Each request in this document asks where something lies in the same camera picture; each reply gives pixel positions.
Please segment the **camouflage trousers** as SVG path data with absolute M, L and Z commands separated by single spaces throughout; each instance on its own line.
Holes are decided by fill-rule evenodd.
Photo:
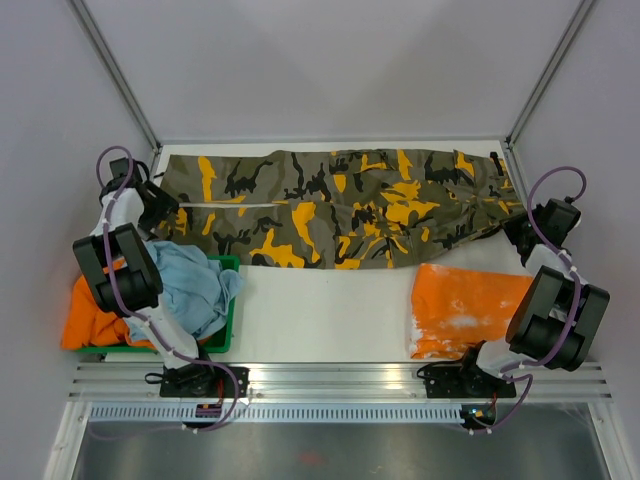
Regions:
M 160 238 L 269 267 L 419 265 L 524 213 L 502 159 L 457 150 L 174 155 L 161 186 Z

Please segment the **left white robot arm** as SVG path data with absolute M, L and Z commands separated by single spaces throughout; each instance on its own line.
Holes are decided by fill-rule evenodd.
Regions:
M 150 180 L 147 167 L 123 153 L 109 162 L 111 179 L 101 185 L 97 225 L 73 243 L 73 253 L 100 310 L 130 320 L 161 355 L 162 372 L 150 379 L 160 395 L 215 395 L 220 375 L 162 300 L 161 275 L 144 243 L 178 211 L 178 202 Z

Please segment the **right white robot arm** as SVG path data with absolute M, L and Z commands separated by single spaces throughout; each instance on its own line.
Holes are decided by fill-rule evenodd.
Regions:
M 551 199 L 504 225 L 534 279 L 507 328 L 513 362 L 501 368 L 503 377 L 523 367 L 573 372 L 586 360 L 610 294 L 587 282 L 563 248 L 580 218 L 567 197 Z

